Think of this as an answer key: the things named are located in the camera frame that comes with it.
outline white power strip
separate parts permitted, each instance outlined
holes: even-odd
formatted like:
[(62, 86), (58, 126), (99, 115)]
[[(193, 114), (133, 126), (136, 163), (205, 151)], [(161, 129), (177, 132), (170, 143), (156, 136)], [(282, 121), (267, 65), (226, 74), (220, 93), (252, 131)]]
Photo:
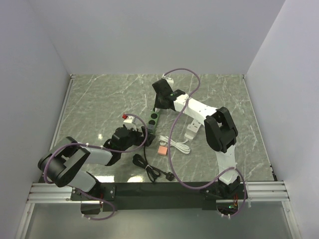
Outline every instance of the white power strip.
[(193, 119), (191, 124), (189, 124), (186, 128), (186, 133), (184, 134), (185, 139), (188, 140), (189, 142), (192, 142), (192, 140), (197, 135), (197, 132), (200, 126), (201, 126), (200, 122)]

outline small cube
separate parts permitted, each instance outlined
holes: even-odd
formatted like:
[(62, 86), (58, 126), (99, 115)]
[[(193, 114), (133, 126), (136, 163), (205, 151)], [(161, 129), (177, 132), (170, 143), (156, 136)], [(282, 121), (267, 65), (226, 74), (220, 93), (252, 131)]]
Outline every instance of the small cube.
[(166, 156), (167, 154), (167, 147), (159, 146), (158, 154), (162, 156)]

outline black cable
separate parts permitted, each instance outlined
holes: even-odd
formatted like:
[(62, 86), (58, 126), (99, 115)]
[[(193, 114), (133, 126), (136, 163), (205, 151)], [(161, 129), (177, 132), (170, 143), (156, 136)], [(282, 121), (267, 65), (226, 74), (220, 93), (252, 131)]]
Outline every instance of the black cable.
[(145, 169), (145, 171), (147, 172), (148, 177), (152, 183), (154, 183), (156, 181), (156, 179), (158, 177), (160, 177), (161, 173), (166, 176), (166, 179), (168, 181), (172, 181), (175, 178), (174, 174), (172, 174), (171, 172), (166, 173), (158, 168), (155, 168), (155, 167), (149, 165), (149, 162), (146, 159), (145, 146), (143, 147), (143, 152), (144, 152), (144, 158), (142, 156), (140, 156), (139, 154), (135, 154), (133, 156), (133, 163), (136, 166), (138, 166), (142, 169)]

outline white enclosure wall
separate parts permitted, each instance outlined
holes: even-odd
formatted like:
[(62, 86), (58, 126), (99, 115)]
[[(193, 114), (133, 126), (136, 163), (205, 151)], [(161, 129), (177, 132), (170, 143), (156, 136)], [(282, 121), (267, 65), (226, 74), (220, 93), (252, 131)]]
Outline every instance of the white enclosure wall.
[(29, 0), (74, 74), (245, 74), (284, 0)]
[(305, 239), (319, 238), (319, 1), (286, 0), (247, 85), (271, 163)]
[(0, 237), (14, 238), (69, 76), (26, 0), (0, 7)]

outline white cable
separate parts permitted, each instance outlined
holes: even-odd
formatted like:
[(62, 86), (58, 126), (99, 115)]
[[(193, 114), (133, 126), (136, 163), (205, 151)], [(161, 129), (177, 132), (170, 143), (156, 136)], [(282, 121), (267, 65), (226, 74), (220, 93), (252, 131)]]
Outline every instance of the white cable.
[[(167, 136), (159, 136), (159, 140), (161, 142), (165, 142), (168, 143), (168, 137)], [(185, 140), (184, 142), (175, 142), (174, 140), (170, 140), (170, 145), (174, 146), (175, 148), (177, 148), (179, 151), (181, 151), (184, 154), (189, 154), (190, 153), (190, 148), (185, 145), (185, 143), (187, 143), (188, 140)]]

